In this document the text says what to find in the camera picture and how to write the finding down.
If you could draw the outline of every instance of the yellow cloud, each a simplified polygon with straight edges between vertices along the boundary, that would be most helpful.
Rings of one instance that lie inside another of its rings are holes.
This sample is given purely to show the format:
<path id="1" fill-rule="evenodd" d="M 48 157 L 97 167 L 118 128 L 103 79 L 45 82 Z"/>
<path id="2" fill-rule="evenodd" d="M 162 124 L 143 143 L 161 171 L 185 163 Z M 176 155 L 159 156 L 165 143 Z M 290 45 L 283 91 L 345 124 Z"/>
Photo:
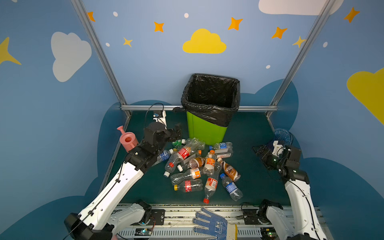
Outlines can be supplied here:
<path id="1" fill-rule="evenodd" d="M 222 53 L 226 48 L 219 35 L 204 28 L 194 32 L 191 40 L 183 44 L 183 50 L 186 53 Z"/>
<path id="2" fill-rule="evenodd" d="M 347 88 L 382 124 L 384 124 L 384 68 L 376 73 L 358 72 L 347 81 Z"/>

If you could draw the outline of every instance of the wall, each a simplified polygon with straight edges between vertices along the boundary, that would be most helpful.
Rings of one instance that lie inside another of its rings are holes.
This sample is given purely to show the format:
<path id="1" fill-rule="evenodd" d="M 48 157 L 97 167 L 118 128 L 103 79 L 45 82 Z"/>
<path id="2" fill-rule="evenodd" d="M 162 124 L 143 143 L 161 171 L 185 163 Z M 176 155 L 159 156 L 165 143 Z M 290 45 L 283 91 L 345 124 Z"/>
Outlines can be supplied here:
<path id="1" fill-rule="evenodd" d="M 83 2 L 129 104 L 180 104 L 191 74 L 209 73 L 239 79 L 242 105 L 269 105 L 325 1 Z"/>
<path id="2" fill-rule="evenodd" d="M 69 0 L 0 2 L 0 239 L 62 239 L 125 121 Z"/>
<path id="3" fill-rule="evenodd" d="M 361 224 L 384 224 L 382 9 L 379 0 L 345 0 L 271 116 L 297 138 L 313 200 L 335 239 L 377 239 Z"/>

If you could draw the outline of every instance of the white cloud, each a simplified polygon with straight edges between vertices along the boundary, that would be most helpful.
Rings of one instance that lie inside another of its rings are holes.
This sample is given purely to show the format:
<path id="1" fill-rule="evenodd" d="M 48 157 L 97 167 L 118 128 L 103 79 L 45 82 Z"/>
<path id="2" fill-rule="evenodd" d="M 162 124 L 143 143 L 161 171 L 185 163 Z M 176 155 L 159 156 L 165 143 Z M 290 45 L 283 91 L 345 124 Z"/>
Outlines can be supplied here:
<path id="1" fill-rule="evenodd" d="M 51 38 L 53 74 L 60 82 L 70 79 L 92 55 L 91 45 L 76 34 L 55 32 Z"/>
<path id="2" fill-rule="evenodd" d="M 331 14 L 336 12 L 344 0 L 336 0 Z M 326 0 L 260 0 L 259 9 L 267 14 L 319 15 Z"/>

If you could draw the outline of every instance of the dark green table surface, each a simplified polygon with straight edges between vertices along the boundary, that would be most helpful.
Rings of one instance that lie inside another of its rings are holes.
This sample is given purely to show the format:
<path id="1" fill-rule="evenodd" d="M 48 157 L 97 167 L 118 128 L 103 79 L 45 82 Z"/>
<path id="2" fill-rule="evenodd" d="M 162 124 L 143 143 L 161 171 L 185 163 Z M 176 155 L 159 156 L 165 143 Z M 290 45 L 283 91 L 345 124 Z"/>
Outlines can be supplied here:
<path id="1" fill-rule="evenodd" d="M 139 142 L 143 138 L 145 111 L 132 113 L 127 131 L 135 133 Z M 181 123 L 183 138 L 188 138 L 187 115 L 183 112 L 167 112 L 167 126 L 173 128 L 175 124 Z M 147 124 L 152 120 L 152 112 L 148 113 Z M 228 192 L 222 186 L 221 179 L 215 195 L 211 197 L 210 205 L 240 205 L 250 202 L 259 205 L 263 199 L 279 202 L 281 205 L 290 205 L 288 195 L 283 183 L 279 180 L 276 171 L 267 172 L 260 159 L 256 157 L 252 146 L 266 144 L 273 138 L 273 132 L 264 113 L 236 113 L 224 137 L 224 142 L 232 142 L 234 154 L 224 159 L 231 164 L 240 174 L 241 178 L 236 185 L 243 192 L 244 197 L 239 201 L 233 201 Z M 202 155 L 208 152 L 208 146 Z M 116 160 L 112 167 L 109 180 L 120 168 L 127 152 L 120 147 Z M 184 193 L 174 191 L 169 178 L 163 176 L 165 163 L 151 167 L 144 176 L 123 197 L 120 203 L 133 203 L 142 199 L 149 204 L 199 204 L 204 205 L 204 190 L 199 192 Z M 207 176 L 201 177 L 203 184 Z"/>

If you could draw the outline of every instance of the cloud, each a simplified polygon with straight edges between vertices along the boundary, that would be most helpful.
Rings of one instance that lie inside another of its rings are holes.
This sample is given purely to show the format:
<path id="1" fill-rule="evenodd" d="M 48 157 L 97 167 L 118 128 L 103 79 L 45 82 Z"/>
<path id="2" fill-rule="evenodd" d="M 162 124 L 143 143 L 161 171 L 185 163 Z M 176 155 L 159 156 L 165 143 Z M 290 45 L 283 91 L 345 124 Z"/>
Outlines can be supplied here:
<path id="1" fill-rule="evenodd" d="M 55 57 L 53 74 L 60 82 L 70 79 L 92 55 L 91 45 L 76 34 L 55 32 L 51 38 L 52 53 Z"/>
<path id="2" fill-rule="evenodd" d="M 183 44 L 183 50 L 186 53 L 222 53 L 226 48 L 219 35 L 204 28 L 194 32 L 191 40 Z"/>
<path id="3" fill-rule="evenodd" d="M 347 88 L 382 124 L 384 124 L 384 68 L 376 73 L 357 72 L 347 81 Z"/>
<path id="4" fill-rule="evenodd" d="M 336 12 L 344 0 L 336 0 L 331 14 Z M 260 0 L 259 9 L 267 14 L 319 15 L 326 0 Z"/>

